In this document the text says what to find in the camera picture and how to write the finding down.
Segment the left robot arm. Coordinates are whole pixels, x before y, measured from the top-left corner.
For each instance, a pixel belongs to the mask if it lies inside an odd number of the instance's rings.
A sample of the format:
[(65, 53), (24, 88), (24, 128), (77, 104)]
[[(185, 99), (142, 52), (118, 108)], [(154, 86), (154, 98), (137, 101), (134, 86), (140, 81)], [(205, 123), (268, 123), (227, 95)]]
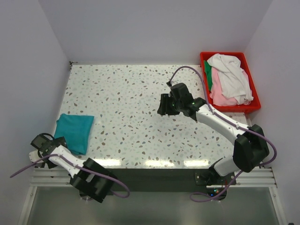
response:
[(83, 196), (102, 203), (110, 194), (114, 182), (97, 176), (97, 173), (114, 179), (117, 177), (91, 158), (82, 160), (75, 157), (68, 150), (64, 137), (54, 138), (41, 133), (30, 144), (37, 150), (37, 158), (42, 159), (50, 169), (57, 166), (64, 168), (70, 176), (70, 185)]

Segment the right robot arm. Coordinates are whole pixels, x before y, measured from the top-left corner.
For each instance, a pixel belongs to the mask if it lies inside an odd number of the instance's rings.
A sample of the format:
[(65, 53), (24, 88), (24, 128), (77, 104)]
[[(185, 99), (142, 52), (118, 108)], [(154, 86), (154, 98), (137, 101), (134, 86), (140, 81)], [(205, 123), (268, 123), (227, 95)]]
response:
[(219, 132), (233, 145), (231, 156), (219, 159), (200, 175), (206, 185), (220, 184), (237, 170), (249, 173), (270, 153), (260, 126), (239, 123), (212, 108), (203, 98), (193, 98), (183, 83), (172, 86), (170, 93), (161, 94), (157, 112), (162, 116), (182, 113)]

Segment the teal t shirt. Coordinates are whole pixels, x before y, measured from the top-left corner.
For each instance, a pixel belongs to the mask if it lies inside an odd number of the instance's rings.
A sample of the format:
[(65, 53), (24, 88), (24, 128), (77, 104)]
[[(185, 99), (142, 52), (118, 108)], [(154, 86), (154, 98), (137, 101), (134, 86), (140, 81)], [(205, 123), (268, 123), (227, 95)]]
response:
[(64, 137), (67, 148), (74, 155), (85, 155), (94, 116), (61, 114), (56, 121), (54, 138)]

